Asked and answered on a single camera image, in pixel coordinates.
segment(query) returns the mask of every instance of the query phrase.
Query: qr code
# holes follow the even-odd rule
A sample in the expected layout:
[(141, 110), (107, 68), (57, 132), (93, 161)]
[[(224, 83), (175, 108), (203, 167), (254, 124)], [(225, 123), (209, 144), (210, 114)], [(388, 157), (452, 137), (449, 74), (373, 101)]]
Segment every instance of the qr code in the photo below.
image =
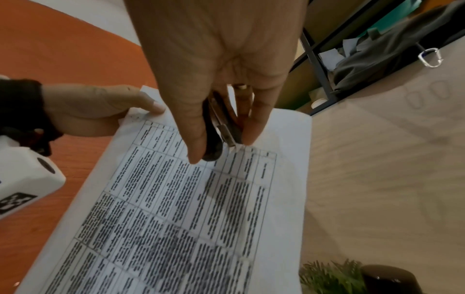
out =
[(11, 196), (3, 198), (0, 200), (0, 216), (21, 206), (32, 199), (36, 198), (35, 195), (25, 194), (25, 193), (15, 193)]

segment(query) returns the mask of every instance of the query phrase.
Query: black bag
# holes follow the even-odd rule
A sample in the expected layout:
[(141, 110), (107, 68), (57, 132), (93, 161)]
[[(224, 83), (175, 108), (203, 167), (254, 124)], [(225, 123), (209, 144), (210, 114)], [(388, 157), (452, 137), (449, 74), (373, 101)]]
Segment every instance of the black bag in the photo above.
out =
[(441, 48), (465, 35), (465, 0), (457, 0), (399, 23), (341, 61), (335, 90), (347, 96), (418, 60), (421, 48)]

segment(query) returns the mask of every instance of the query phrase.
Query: green plant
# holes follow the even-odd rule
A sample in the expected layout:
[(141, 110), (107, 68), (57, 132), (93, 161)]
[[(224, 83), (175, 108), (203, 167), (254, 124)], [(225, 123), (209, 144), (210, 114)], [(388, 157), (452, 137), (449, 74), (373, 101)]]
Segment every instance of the green plant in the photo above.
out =
[(316, 294), (367, 294), (357, 261), (346, 260), (343, 264), (318, 261), (307, 263), (299, 271), (300, 283)]

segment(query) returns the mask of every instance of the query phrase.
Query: white paper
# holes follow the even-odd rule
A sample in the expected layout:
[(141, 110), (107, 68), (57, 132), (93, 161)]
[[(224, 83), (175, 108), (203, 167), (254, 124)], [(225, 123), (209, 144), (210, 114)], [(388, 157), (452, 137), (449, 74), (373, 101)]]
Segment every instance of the white paper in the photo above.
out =
[(300, 293), (310, 136), (275, 109), (253, 147), (190, 165), (169, 111), (132, 109), (16, 293)]

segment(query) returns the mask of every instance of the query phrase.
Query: table grid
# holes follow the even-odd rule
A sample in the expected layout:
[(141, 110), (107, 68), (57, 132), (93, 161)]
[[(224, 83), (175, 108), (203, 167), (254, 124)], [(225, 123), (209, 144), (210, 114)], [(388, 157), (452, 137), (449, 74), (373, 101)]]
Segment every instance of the table grid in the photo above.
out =
[(145, 121), (41, 294), (246, 293), (276, 158), (190, 165), (176, 128)]

